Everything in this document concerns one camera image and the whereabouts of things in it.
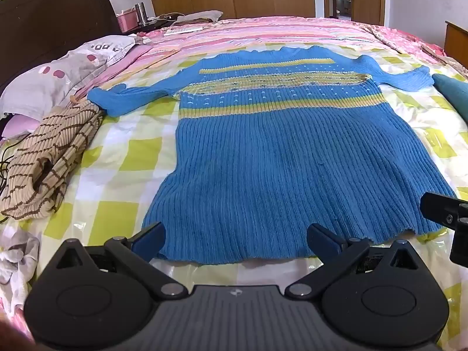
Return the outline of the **wooden side cabinet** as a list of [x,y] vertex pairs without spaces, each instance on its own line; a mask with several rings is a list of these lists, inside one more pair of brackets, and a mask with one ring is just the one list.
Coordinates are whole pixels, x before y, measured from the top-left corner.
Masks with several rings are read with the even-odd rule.
[[445,53],[457,60],[465,68],[468,67],[468,31],[450,21],[446,21],[444,43]]

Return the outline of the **white floral cloth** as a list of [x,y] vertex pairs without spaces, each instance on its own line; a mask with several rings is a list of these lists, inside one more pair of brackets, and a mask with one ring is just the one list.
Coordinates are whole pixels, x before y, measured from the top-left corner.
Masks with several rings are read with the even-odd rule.
[[39,250],[37,237],[21,228],[1,225],[1,305],[10,318],[23,309]]

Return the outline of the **pink storage box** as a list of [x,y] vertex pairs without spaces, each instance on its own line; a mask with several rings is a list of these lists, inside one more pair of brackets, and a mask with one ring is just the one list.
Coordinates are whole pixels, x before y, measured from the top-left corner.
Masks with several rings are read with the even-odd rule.
[[127,10],[117,15],[117,22],[121,32],[129,32],[139,26],[138,16],[135,10]]

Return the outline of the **pink floral quilt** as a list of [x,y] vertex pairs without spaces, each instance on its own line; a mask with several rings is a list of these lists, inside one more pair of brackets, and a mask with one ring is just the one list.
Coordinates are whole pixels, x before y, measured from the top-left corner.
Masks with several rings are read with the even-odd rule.
[[408,54],[417,59],[431,64],[449,66],[457,71],[464,79],[467,79],[467,69],[456,59],[448,56],[442,48],[436,44],[429,44],[419,37],[402,32],[398,29],[390,29],[386,26],[361,24],[362,29],[373,34],[384,45],[397,51],[399,54]]

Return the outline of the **white pillow pink dots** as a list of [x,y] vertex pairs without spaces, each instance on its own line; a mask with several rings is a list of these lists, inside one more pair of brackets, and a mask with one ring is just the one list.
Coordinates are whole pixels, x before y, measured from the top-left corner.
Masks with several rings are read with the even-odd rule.
[[143,42],[137,36],[110,35],[86,42],[59,59],[27,70],[2,92],[1,114],[42,120],[52,108],[66,106],[71,95]]

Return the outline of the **grey folded cloth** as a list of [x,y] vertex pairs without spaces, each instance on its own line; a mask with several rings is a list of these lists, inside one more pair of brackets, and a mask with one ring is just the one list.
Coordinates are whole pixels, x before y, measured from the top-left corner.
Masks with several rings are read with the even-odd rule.
[[190,13],[177,17],[173,25],[188,25],[200,22],[216,23],[222,17],[223,12],[220,10],[205,10],[197,13]]

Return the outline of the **dark wooden headboard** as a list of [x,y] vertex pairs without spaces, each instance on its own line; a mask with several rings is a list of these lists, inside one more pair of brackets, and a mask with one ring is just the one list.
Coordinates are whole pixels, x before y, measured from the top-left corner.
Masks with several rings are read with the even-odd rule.
[[121,34],[109,0],[1,0],[1,89],[94,39]]

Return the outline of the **beige brown striped sweater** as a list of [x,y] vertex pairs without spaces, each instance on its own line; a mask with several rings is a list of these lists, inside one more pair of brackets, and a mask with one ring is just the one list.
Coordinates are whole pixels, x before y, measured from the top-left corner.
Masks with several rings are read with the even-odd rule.
[[45,116],[9,162],[1,214],[21,221],[55,213],[103,118],[104,111],[87,100]]

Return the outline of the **blue knit striped sweater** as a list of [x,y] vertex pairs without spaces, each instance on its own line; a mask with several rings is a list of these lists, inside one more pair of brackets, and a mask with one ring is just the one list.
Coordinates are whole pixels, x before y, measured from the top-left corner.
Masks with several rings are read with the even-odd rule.
[[143,221],[161,223],[166,236],[147,251],[218,265],[308,257],[313,223],[375,243],[437,230],[420,198],[453,190],[384,84],[416,92],[433,79],[427,67],[390,74],[370,56],[313,46],[220,54],[151,86],[92,89],[88,99],[109,116],[178,100],[176,167]]

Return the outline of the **pink striped blanket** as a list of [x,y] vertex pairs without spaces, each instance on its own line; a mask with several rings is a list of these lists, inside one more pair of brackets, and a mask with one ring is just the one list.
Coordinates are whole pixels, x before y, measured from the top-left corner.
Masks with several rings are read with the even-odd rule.
[[164,32],[169,28],[141,33],[138,37],[144,40],[142,45],[136,46],[124,59],[87,83],[70,100],[80,101],[92,88],[115,86],[144,69],[153,72],[166,64],[183,69],[196,63],[198,59],[220,52],[235,52],[261,46],[280,48],[295,44],[305,47],[315,44],[337,45],[352,50],[392,50],[373,34],[362,29],[361,24],[333,18],[265,17],[191,24],[203,25],[204,29],[169,37],[164,37]]

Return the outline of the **metal thermos bottle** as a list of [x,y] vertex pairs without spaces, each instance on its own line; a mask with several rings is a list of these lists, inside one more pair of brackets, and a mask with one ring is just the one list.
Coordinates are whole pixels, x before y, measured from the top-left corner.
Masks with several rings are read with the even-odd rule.
[[138,25],[145,26],[148,22],[148,19],[147,19],[147,14],[146,14],[144,3],[138,2],[136,3],[136,5],[134,5],[134,8],[136,11]]

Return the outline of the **white flat box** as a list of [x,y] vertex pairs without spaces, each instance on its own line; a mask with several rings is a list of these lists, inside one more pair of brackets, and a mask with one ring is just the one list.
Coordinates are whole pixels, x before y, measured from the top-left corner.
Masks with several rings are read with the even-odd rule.
[[177,26],[177,27],[170,27],[164,32],[164,37],[169,37],[178,34],[186,34],[192,32],[199,32],[204,29],[204,26],[196,26],[196,25],[184,25],[184,26]]

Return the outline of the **teal folded garment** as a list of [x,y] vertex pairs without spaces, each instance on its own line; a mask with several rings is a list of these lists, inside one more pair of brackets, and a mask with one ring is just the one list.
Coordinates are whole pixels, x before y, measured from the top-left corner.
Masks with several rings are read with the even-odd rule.
[[446,98],[455,108],[464,122],[468,121],[468,85],[466,82],[449,78],[446,75],[434,74],[434,87]]

